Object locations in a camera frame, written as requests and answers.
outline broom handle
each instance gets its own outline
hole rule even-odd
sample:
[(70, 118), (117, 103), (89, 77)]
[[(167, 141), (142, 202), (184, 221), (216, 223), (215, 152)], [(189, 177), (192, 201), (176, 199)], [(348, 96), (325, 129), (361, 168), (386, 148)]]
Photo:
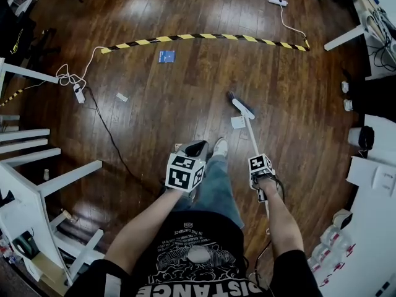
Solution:
[(252, 143), (253, 143), (254, 153), (256, 153), (256, 156), (257, 156), (257, 155), (260, 155), (259, 149), (257, 148), (256, 139), (254, 138), (252, 126), (250, 125), (249, 117), (246, 116), (246, 115), (244, 115), (244, 117), (245, 117), (245, 120), (246, 120), (247, 128), (249, 129), (250, 138), (251, 138)]

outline white sneaker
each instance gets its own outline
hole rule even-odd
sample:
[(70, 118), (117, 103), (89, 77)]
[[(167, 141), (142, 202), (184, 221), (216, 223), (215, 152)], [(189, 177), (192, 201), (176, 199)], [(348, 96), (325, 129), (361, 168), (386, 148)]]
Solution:
[(215, 148), (213, 149), (213, 156), (223, 155), (227, 157), (228, 154), (228, 142), (223, 137), (219, 138), (215, 144)]
[(347, 112), (353, 111), (352, 100), (344, 99), (344, 109)]
[(341, 82), (341, 90), (343, 93), (348, 93), (349, 84), (347, 82)]

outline wooden floor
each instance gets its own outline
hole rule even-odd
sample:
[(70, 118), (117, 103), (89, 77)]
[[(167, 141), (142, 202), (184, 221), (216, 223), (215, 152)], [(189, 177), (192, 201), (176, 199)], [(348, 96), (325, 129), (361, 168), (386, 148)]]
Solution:
[[(333, 0), (287, 1), (285, 22), (306, 32), (309, 53), (247, 41), (191, 40), (94, 56), (85, 78), (125, 161), (150, 192), (126, 173), (88, 92), (83, 105), (70, 86), (44, 84), (24, 95), (23, 122), (50, 128), (51, 144), (62, 148), (51, 163), (31, 166), (32, 179), (42, 179), (45, 167), (54, 175), (93, 160), (105, 163), (48, 197), (53, 215), (64, 208), (79, 217), (75, 225), (62, 224), (64, 230), (87, 239), (102, 228), (105, 251), (120, 228), (155, 199), (175, 143), (205, 139), (213, 147), (223, 136), (230, 143), (230, 176), (252, 265), (269, 240), (268, 221), (248, 186), (246, 159), (254, 153), (248, 134), (231, 127), (230, 118), (238, 115), (226, 99), (232, 90), (255, 110), (259, 150), (283, 180), (286, 204), (311, 253), (351, 192), (345, 178), (356, 151), (347, 134), (357, 115), (343, 110), (339, 85), (342, 66), (353, 76), (364, 73), (364, 53), (358, 40), (324, 51), (325, 43), (355, 26)], [(267, 0), (39, 0), (32, 19), (37, 33), (58, 30), (52, 45), (62, 51), (47, 58), (50, 74), (67, 62), (71, 73), (81, 75), (96, 46), (162, 35), (246, 34), (303, 45), (300, 35), (282, 26), (280, 8)], [(175, 50), (175, 63), (159, 64), (160, 50)], [(118, 92), (128, 101), (117, 99)], [(16, 109), (16, 101), (0, 113)], [(260, 269), (271, 267), (268, 254)]]

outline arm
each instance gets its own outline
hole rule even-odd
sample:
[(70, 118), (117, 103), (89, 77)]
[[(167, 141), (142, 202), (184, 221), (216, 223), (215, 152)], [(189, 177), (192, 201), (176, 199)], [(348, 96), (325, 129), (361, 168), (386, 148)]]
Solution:
[(154, 240), (182, 193), (183, 191), (175, 189), (167, 191), (133, 218), (111, 243), (105, 259), (131, 274), (138, 258)]
[(259, 186), (268, 198), (270, 234), (274, 258), (292, 250), (304, 251), (298, 225), (282, 201), (275, 181), (263, 179)]

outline white paper scrap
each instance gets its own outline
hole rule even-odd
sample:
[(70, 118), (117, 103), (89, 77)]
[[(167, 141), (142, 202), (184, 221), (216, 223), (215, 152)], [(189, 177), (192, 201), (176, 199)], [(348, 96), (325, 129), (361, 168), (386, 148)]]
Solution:
[(127, 102), (128, 101), (128, 98), (125, 97), (124, 95), (120, 94), (120, 93), (117, 93), (117, 97), (120, 98), (123, 102)]
[(243, 127), (246, 127), (245, 118), (242, 116), (236, 116), (234, 118), (231, 118), (231, 124), (233, 126), (233, 129), (242, 129)]

